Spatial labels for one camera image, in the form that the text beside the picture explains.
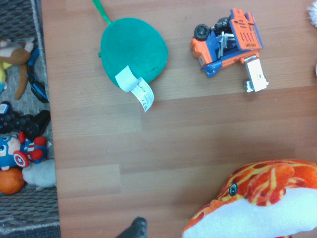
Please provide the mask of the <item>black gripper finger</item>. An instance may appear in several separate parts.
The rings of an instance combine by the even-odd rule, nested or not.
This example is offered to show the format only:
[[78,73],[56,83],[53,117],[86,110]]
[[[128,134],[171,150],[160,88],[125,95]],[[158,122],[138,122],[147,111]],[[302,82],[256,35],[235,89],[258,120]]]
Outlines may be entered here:
[[147,238],[148,222],[143,217],[137,217],[132,224],[120,233],[117,238]]

